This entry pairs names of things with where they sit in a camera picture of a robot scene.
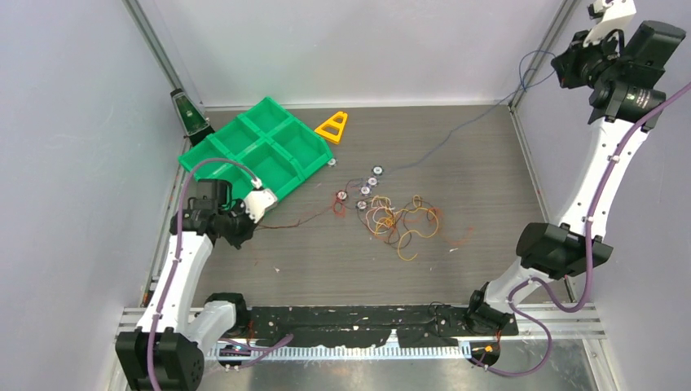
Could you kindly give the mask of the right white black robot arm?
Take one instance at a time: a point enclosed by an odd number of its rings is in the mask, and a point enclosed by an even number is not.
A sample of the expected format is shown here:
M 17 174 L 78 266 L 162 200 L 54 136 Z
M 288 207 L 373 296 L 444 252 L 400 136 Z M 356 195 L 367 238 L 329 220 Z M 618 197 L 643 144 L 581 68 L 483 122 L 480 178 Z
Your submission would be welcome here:
M 685 39 L 683 29 L 643 21 L 631 37 L 598 24 L 577 32 L 552 68 L 564 89 L 588 87 L 592 142 L 579 185 L 552 222 L 532 222 L 516 247 L 516 261 L 473 292 L 466 327 L 502 331 L 517 305 L 538 287 L 566 277 L 591 280 L 613 252 L 604 241 L 610 207 L 627 167 L 671 98 L 656 89 L 667 61 Z

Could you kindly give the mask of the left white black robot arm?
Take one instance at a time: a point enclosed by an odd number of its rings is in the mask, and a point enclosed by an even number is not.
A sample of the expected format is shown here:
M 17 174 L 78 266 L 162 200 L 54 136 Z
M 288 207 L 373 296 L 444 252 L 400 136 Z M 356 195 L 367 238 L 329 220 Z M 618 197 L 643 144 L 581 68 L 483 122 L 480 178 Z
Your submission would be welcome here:
M 225 180 L 207 184 L 211 195 L 191 196 L 178 205 L 159 282 L 134 329 L 116 338 L 115 351 L 132 390 L 198 389 L 217 341 L 249 329 L 250 313 L 239 293 L 211 294 L 195 317 L 191 305 L 216 241 L 240 248 L 278 199 L 258 180 L 245 198 L 234 198 Z

